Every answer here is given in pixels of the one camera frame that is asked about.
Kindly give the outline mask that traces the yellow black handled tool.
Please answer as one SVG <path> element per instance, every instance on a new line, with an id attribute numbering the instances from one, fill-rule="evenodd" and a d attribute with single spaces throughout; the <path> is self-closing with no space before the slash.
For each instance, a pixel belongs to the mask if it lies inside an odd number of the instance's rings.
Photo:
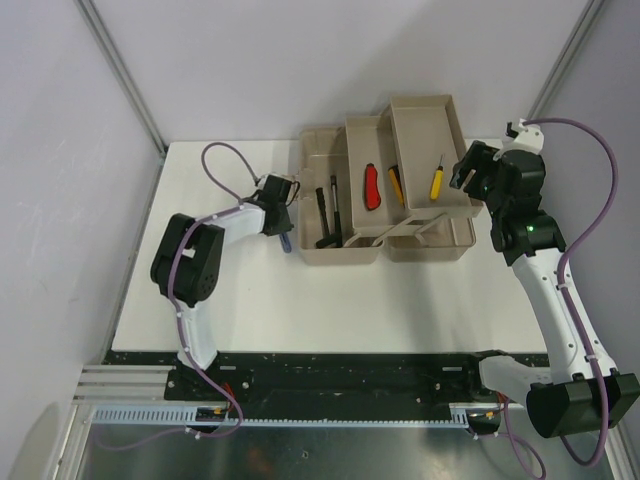
<path id="1" fill-rule="evenodd" d="M 442 181 L 444 176 L 444 165 L 443 165 L 444 157 L 445 157 L 444 154 L 440 156 L 439 163 L 434 172 L 434 176 L 433 176 L 431 187 L 430 187 L 429 199 L 433 202 L 439 199 L 441 188 L 442 188 Z"/>

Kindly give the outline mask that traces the black pen tool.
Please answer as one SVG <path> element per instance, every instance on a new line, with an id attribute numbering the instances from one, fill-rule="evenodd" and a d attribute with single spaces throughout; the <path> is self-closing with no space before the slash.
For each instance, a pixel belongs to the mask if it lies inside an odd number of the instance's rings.
<path id="1" fill-rule="evenodd" d="M 338 199 L 338 187 L 337 187 L 336 175 L 330 176 L 330 187 L 331 187 L 332 206 L 333 206 L 335 245 L 337 248 L 341 248 L 343 245 L 343 236 L 342 236 L 342 227 L 341 227 L 341 217 L 340 217 L 340 211 L 339 211 L 339 199 Z"/>

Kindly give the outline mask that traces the black T-handle wrench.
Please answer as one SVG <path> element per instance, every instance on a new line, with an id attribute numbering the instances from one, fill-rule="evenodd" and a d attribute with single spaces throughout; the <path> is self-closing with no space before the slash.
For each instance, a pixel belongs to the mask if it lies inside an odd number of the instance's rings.
<path id="1" fill-rule="evenodd" d="M 324 190 L 322 188 L 317 188 L 315 190 L 317 205 L 320 213 L 321 219 L 321 228 L 323 232 L 323 237 L 315 243 L 317 249 L 324 249 L 331 245 L 335 245 L 335 237 L 334 232 L 329 232 L 329 223 L 328 216 L 326 210 L 326 201 L 324 196 Z"/>

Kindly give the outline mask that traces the red handled tool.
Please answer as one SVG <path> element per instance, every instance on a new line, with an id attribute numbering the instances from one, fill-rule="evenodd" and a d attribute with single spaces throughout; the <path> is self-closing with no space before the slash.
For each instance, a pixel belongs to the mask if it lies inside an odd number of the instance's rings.
<path id="1" fill-rule="evenodd" d="M 382 199 L 378 187 L 378 170 L 373 163 L 368 163 L 364 171 L 364 206 L 367 211 L 374 211 L 381 206 Z"/>

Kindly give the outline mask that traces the translucent brown plastic toolbox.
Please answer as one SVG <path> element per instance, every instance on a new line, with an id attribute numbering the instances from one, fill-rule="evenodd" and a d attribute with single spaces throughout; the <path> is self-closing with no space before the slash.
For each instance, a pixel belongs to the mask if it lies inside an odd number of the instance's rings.
<path id="1" fill-rule="evenodd" d="M 378 115 L 349 116 L 343 124 L 315 127 L 299 135 L 298 248 L 312 266 L 365 265 L 381 251 L 393 262 L 455 261 L 476 243 L 473 219 L 481 205 L 446 186 L 466 151 L 454 101 L 449 95 L 394 96 Z M 444 154 L 439 199 L 429 192 Z M 364 206 L 364 171 L 378 170 L 381 206 Z M 393 191 L 388 170 L 399 166 L 405 206 Z M 329 232 L 334 232 L 330 176 L 337 176 L 343 246 L 317 249 L 323 237 L 315 190 L 322 188 Z"/>

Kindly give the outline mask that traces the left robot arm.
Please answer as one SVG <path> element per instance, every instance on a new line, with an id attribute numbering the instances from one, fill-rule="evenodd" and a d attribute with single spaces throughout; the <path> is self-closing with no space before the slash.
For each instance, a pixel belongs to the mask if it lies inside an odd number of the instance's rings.
<path id="1" fill-rule="evenodd" d="M 201 218 L 177 213 L 168 221 L 150 278 L 176 309 L 183 362 L 193 367 L 185 385 L 199 399 L 214 397 L 221 387 L 220 374 L 209 368 L 218 347 L 198 309 L 218 283 L 223 250 L 262 234 L 280 237 L 283 250 L 290 252 L 288 233 L 293 223 L 288 207 L 299 189 L 299 182 L 269 174 L 258 181 L 251 196 L 229 209 Z"/>

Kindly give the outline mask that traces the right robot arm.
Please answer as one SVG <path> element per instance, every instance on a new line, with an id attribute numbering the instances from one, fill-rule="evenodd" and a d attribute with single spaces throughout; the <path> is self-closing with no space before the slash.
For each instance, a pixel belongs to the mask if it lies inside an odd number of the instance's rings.
<path id="1" fill-rule="evenodd" d="M 491 353 L 463 373 L 473 401 L 495 391 L 525 406 L 544 438 L 614 427 L 639 397 L 635 374 L 622 374 L 599 342 L 572 283 L 559 265 L 566 243 L 553 217 L 541 209 L 546 175 L 542 157 L 525 150 L 471 144 L 453 167 L 451 187 L 483 202 L 491 217 L 494 249 L 523 286 L 544 338 L 549 366 L 527 367 L 506 353 Z"/>

